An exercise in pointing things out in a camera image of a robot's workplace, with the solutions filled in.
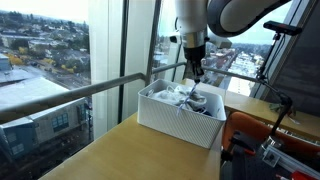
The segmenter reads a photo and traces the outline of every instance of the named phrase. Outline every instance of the cloudy sky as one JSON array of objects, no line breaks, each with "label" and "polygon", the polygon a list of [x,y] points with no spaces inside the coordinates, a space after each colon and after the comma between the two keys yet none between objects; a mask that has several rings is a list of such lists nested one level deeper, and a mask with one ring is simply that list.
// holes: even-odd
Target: cloudy sky
[{"label": "cloudy sky", "polygon": [[[0,0],[0,10],[19,11],[26,14],[32,13],[34,15],[43,15],[82,23],[83,21],[88,22],[88,1],[89,0]],[[174,30],[176,17],[174,0],[164,0],[163,2],[159,25],[160,35],[168,34]],[[271,44],[274,32],[264,29],[262,25],[269,20],[283,22],[290,5],[291,2],[274,10],[242,35],[229,39],[233,43]]]}]

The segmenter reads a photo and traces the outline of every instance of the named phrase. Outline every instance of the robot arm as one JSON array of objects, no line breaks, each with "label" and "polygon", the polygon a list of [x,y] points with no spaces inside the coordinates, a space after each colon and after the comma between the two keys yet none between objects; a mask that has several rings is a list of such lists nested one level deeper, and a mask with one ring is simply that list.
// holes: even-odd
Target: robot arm
[{"label": "robot arm", "polygon": [[237,36],[263,16],[290,0],[175,0],[177,29],[180,32],[185,58],[191,61],[195,79],[204,73],[201,60],[205,43],[212,31],[211,42],[217,47],[231,46],[223,37]]}]

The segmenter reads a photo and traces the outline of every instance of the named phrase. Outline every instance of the wooden table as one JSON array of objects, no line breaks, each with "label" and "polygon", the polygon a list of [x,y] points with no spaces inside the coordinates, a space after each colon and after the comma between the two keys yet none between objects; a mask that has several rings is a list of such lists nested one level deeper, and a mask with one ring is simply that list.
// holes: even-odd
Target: wooden table
[{"label": "wooden table", "polygon": [[[182,84],[193,86],[194,81],[185,79]],[[233,93],[221,88],[217,88],[208,84],[200,83],[197,89],[210,93],[219,94],[224,100],[226,110],[231,112],[239,111],[246,113],[260,121],[268,124],[274,124],[278,119],[278,114],[269,109],[269,103]],[[296,133],[298,135],[320,141],[320,118],[303,112],[297,112],[294,118],[300,124],[295,124],[289,117],[285,116],[280,124],[280,128]]]},{"label": "wooden table", "polygon": [[221,132],[211,150],[137,123],[137,114],[41,179],[219,179]]}]

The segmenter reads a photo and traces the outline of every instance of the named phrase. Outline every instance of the orange chair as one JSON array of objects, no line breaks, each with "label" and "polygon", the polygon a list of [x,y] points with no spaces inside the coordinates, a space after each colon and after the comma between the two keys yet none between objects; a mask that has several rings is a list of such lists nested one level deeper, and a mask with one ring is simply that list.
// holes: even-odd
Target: orange chair
[{"label": "orange chair", "polygon": [[[223,149],[228,149],[230,145],[229,140],[231,139],[235,130],[244,132],[245,134],[261,142],[263,142],[271,132],[270,127],[259,122],[253,117],[241,112],[234,112],[228,117],[224,126],[222,137]],[[285,152],[294,152],[310,158],[317,157],[317,153],[320,152],[320,146],[313,145],[281,132],[276,132],[276,136],[283,140]]]}]

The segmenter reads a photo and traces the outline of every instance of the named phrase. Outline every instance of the white basket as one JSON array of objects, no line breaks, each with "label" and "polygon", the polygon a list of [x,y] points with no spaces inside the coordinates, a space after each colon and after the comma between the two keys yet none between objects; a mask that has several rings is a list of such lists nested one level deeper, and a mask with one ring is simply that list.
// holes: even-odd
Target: white basket
[{"label": "white basket", "polygon": [[139,91],[138,123],[204,148],[211,148],[226,121],[221,96],[196,90],[207,98],[205,108],[212,117],[186,109],[182,109],[177,115],[177,106],[146,96],[152,89],[155,93],[167,89],[168,86],[188,87],[160,79]]}]

